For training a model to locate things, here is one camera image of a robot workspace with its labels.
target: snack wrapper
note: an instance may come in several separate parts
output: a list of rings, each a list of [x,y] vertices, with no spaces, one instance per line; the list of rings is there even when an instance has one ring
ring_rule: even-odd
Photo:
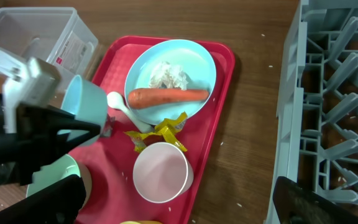
[[[186,147],[175,137],[183,129],[186,120],[187,114],[183,112],[176,120],[165,118],[160,124],[156,125],[155,131],[152,133],[127,131],[125,134],[131,137],[136,152],[142,152],[147,146],[164,140],[178,147],[182,152],[186,152]]]

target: yellow object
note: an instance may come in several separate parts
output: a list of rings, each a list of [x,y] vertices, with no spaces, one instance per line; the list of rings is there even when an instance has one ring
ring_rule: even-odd
[[[137,221],[137,222],[128,221],[128,222],[123,222],[121,224],[162,224],[162,223],[156,221]]]
[[[135,144],[136,152],[142,152],[148,145],[162,140],[160,137],[163,137],[167,143],[178,147],[182,152],[186,152],[186,147],[175,137],[183,129],[186,120],[187,114],[183,112],[176,120],[165,118],[160,124],[156,125],[154,132],[138,133],[137,131],[127,131],[125,134],[131,137],[132,142]]]

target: gray dish rack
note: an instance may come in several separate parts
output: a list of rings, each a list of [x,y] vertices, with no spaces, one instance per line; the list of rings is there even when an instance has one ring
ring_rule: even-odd
[[[276,115],[265,223],[279,223],[272,202],[278,176],[352,205],[358,215],[358,0],[299,2],[284,43]],[[304,175],[303,167],[311,172]]]

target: red label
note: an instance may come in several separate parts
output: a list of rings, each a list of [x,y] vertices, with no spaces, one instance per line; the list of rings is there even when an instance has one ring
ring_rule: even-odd
[[[62,64],[62,61],[63,61],[63,60],[62,60],[60,57],[58,57],[58,58],[56,59],[56,63],[58,63],[59,65]]]

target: white cup rim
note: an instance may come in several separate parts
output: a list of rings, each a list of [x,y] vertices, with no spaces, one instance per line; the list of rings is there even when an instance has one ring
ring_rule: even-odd
[[[185,161],[185,164],[186,164],[186,178],[185,178],[185,181],[183,182],[182,187],[180,188],[180,190],[178,191],[178,193],[176,193],[172,198],[170,198],[170,199],[168,199],[168,200],[165,200],[165,201],[162,201],[162,202],[153,201],[153,200],[150,200],[150,199],[144,197],[144,196],[141,194],[141,192],[139,191],[139,189],[137,188],[136,182],[135,182],[135,166],[136,166],[136,164],[137,164],[137,162],[138,162],[138,158],[142,155],[142,153],[144,153],[147,149],[149,149],[150,146],[154,146],[154,145],[156,145],[156,144],[166,144],[166,145],[171,146],[172,148],[175,148],[176,150],[178,150],[178,151],[180,152],[180,154],[181,154],[181,156],[182,156],[182,158],[183,158],[183,160]],[[189,162],[187,161],[187,158],[185,157],[184,153],[183,153],[178,147],[176,147],[176,146],[173,145],[173,144],[167,143],[167,142],[156,142],[156,143],[153,143],[153,144],[147,146],[147,147],[139,154],[139,156],[137,157],[137,159],[136,159],[136,161],[135,161],[135,165],[134,165],[134,171],[133,171],[133,173],[132,173],[132,179],[133,179],[133,181],[134,181],[134,185],[135,185],[135,188],[136,188],[137,193],[139,193],[140,196],[142,196],[142,198],[144,198],[146,201],[152,202],[152,203],[166,203],[166,202],[170,202],[170,201],[172,201],[173,199],[175,199],[177,196],[179,196],[179,195],[182,193],[182,190],[185,188],[186,183],[187,183],[187,181],[188,181],[188,178],[189,178]]]

